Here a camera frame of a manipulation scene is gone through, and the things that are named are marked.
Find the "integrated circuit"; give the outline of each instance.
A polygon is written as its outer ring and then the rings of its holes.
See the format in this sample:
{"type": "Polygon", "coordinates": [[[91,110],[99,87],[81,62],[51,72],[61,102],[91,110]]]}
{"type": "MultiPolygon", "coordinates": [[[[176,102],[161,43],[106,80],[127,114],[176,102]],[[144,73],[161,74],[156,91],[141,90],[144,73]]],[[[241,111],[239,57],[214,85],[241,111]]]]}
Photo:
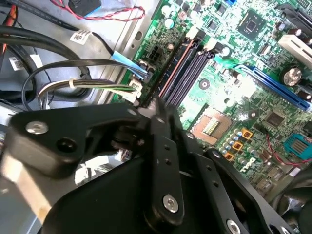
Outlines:
{"type": "Polygon", "coordinates": [[[219,15],[224,15],[225,11],[226,11],[227,7],[224,6],[223,4],[220,4],[218,7],[217,7],[217,10],[216,12],[219,14],[219,15]]]}
{"type": "Polygon", "coordinates": [[[184,3],[182,6],[182,10],[187,12],[190,9],[190,6],[187,3],[184,3]]]}
{"type": "Polygon", "coordinates": [[[179,6],[181,6],[182,3],[183,3],[183,0],[175,0],[175,2],[176,2],[176,4],[178,4],[179,6]]]}
{"type": "Polygon", "coordinates": [[[302,130],[308,134],[308,137],[312,136],[312,121],[308,121],[302,130]]]}
{"type": "Polygon", "coordinates": [[[216,109],[208,107],[193,126],[191,132],[197,139],[214,145],[229,129],[231,124],[230,118],[216,109]]]}
{"type": "Polygon", "coordinates": [[[215,30],[216,27],[217,27],[217,24],[213,21],[211,21],[209,24],[208,24],[208,27],[211,29],[211,30],[215,30]]]}
{"type": "Polygon", "coordinates": [[[253,10],[249,10],[237,30],[249,40],[255,40],[265,25],[265,20],[253,10]]]}
{"type": "Polygon", "coordinates": [[[277,128],[283,120],[284,118],[275,112],[271,112],[265,119],[265,121],[274,128],[277,128]]]}

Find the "pcie slot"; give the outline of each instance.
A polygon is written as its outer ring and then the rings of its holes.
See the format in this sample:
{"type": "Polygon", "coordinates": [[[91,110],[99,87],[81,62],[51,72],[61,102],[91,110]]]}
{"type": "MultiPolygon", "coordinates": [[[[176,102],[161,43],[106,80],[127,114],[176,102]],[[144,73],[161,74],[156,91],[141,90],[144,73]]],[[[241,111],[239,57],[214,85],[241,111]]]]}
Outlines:
{"type": "Polygon", "coordinates": [[[273,80],[261,70],[256,67],[246,67],[245,65],[236,66],[235,69],[240,69],[243,72],[246,72],[254,79],[260,81],[262,84],[273,90],[274,92],[281,95],[286,101],[291,103],[292,105],[300,108],[303,111],[307,111],[310,108],[310,104],[299,97],[297,94],[293,93],[289,89],[287,89],[284,85],[278,83],[273,80]]]}
{"type": "Polygon", "coordinates": [[[159,93],[161,98],[167,100],[171,95],[172,91],[179,83],[179,79],[183,76],[188,66],[193,62],[197,49],[198,43],[193,40],[187,40],[186,43],[181,45],[180,50],[173,57],[161,80],[159,86],[161,88],[159,93]]]}
{"type": "Polygon", "coordinates": [[[178,107],[183,99],[186,97],[187,93],[190,91],[191,87],[196,82],[197,78],[207,65],[210,59],[213,59],[214,54],[208,51],[199,51],[194,57],[190,66],[186,69],[182,78],[179,80],[177,86],[175,86],[174,91],[171,92],[168,97],[166,104],[178,107]]]}

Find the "hole in bracket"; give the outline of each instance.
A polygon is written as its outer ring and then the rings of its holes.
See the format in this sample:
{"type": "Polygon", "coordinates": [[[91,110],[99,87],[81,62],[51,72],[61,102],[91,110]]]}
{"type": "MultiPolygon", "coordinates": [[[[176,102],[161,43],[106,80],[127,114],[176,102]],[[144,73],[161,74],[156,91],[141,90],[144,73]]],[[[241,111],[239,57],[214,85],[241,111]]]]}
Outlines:
{"type": "Polygon", "coordinates": [[[139,40],[142,39],[142,36],[143,36],[143,33],[142,33],[141,31],[138,31],[138,32],[136,33],[135,39],[136,39],[137,41],[139,41],[139,40]]]}
{"type": "Polygon", "coordinates": [[[171,165],[171,161],[169,159],[166,159],[166,164],[170,166],[171,165]]]}
{"type": "Polygon", "coordinates": [[[77,149],[77,144],[71,139],[62,138],[57,141],[57,148],[64,153],[73,153],[77,149]]]}
{"type": "Polygon", "coordinates": [[[213,184],[214,184],[217,188],[219,188],[219,183],[218,183],[218,182],[213,181],[213,184]]]}

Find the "white label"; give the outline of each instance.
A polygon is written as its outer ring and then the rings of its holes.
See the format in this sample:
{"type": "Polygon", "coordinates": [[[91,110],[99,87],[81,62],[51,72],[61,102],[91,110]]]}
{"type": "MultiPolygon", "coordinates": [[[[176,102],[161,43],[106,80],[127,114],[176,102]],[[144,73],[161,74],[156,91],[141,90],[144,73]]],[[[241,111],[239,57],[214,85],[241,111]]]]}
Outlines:
{"type": "MultiPolygon", "coordinates": [[[[39,55],[30,55],[30,57],[33,59],[37,68],[40,68],[43,66],[39,55]]],[[[16,57],[10,57],[9,60],[14,71],[25,70],[25,68],[23,67],[23,64],[20,61],[18,61],[16,57]]]]}
{"type": "Polygon", "coordinates": [[[79,31],[75,32],[72,37],[70,38],[71,41],[76,42],[80,45],[84,45],[89,37],[91,32],[80,29],[79,31]]]}
{"type": "Polygon", "coordinates": [[[10,63],[12,65],[14,71],[20,71],[20,70],[25,69],[23,67],[23,64],[20,61],[18,61],[18,59],[16,57],[10,57],[9,60],[10,60],[10,63]]]}
{"type": "Polygon", "coordinates": [[[254,162],[256,162],[256,159],[255,159],[254,157],[252,157],[251,159],[249,159],[249,162],[247,162],[246,166],[244,166],[244,167],[240,170],[240,172],[246,172],[246,170],[248,170],[248,169],[252,166],[252,164],[253,164],[254,162]]]}
{"type": "Polygon", "coordinates": [[[35,65],[37,66],[37,68],[43,67],[43,64],[39,55],[30,55],[30,57],[35,62],[35,65]]]}

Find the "capacitor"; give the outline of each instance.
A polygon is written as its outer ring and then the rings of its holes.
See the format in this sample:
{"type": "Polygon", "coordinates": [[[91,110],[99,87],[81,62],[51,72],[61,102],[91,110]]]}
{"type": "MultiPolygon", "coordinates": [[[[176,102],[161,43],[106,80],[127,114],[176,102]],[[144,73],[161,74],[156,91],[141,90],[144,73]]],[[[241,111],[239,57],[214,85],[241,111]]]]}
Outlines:
{"type": "Polygon", "coordinates": [[[161,8],[161,12],[162,12],[162,14],[164,14],[165,16],[170,15],[170,13],[171,13],[170,6],[164,5],[164,6],[161,8]]]}
{"type": "Polygon", "coordinates": [[[239,130],[239,129],[235,129],[235,130],[234,130],[234,133],[235,133],[236,135],[238,135],[239,137],[241,137],[241,136],[243,135],[243,133],[242,133],[241,130],[239,130]]]}
{"type": "Polygon", "coordinates": [[[279,23],[277,25],[278,31],[284,31],[285,28],[286,28],[286,24],[284,24],[284,23],[279,23]]]}
{"type": "Polygon", "coordinates": [[[272,155],[267,151],[264,150],[260,155],[259,158],[264,162],[264,163],[268,163],[269,160],[272,158],[272,155]]]}
{"type": "Polygon", "coordinates": [[[253,147],[248,147],[247,151],[254,156],[258,156],[257,150],[255,150],[253,147]]]}
{"type": "Polygon", "coordinates": [[[303,41],[306,45],[312,45],[312,38],[303,38],[302,41],[303,41]]]}
{"type": "Polygon", "coordinates": [[[237,161],[238,161],[238,163],[240,163],[240,164],[242,164],[244,166],[247,164],[246,159],[244,159],[243,157],[240,157],[237,161]]]}
{"type": "Polygon", "coordinates": [[[238,79],[238,80],[242,80],[243,77],[244,77],[242,74],[240,74],[240,73],[237,72],[237,71],[233,71],[233,72],[232,72],[232,76],[233,76],[234,78],[238,79]]]}
{"type": "Polygon", "coordinates": [[[236,134],[232,134],[230,137],[231,137],[233,140],[235,140],[235,141],[237,141],[237,140],[239,139],[238,135],[236,135],[236,134]]]}
{"type": "Polygon", "coordinates": [[[224,149],[226,149],[227,151],[231,149],[231,146],[227,143],[223,144],[224,149]]]}
{"type": "Polygon", "coordinates": [[[301,35],[302,30],[300,28],[290,29],[287,32],[288,34],[296,35],[297,37],[301,35]]]}
{"type": "Polygon", "coordinates": [[[175,22],[173,19],[166,19],[165,22],[164,22],[164,25],[166,28],[168,29],[172,29],[175,25],[175,22]]]}
{"type": "Polygon", "coordinates": [[[311,94],[308,94],[304,91],[299,91],[298,96],[304,100],[310,100],[312,98],[311,94]]]}
{"type": "Polygon", "coordinates": [[[287,86],[295,86],[302,79],[302,71],[297,65],[290,65],[283,69],[279,75],[280,81],[287,86]]]}
{"type": "Polygon", "coordinates": [[[226,98],[226,99],[224,99],[224,103],[226,104],[227,107],[234,106],[234,100],[233,99],[226,98]]]}
{"type": "Polygon", "coordinates": [[[190,17],[191,17],[191,19],[197,19],[198,18],[198,12],[196,12],[196,11],[191,11],[190,12],[190,17]]]}
{"type": "Polygon", "coordinates": [[[213,3],[213,0],[200,0],[200,5],[208,7],[213,3]]]}
{"type": "Polygon", "coordinates": [[[172,50],[174,50],[174,48],[175,48],[174,44],[172,44],[172,43],[167,44],[167,50],[172,51],[172,50]]]}
{"type": "Polygon", "coordinates": [[[221,148],[220,148],[220,152],[221,152],[223,155],[226,155],[228,151],[227,151],[224,147],[221,147],[221,148]]]}
{"type": "Polygon", "coordinates": [[[233,141],[232,139],[228,139],[227,140],[227,143],[229,144],[229,145],[234,145],[235,144],[235,141],[233,141]]]}

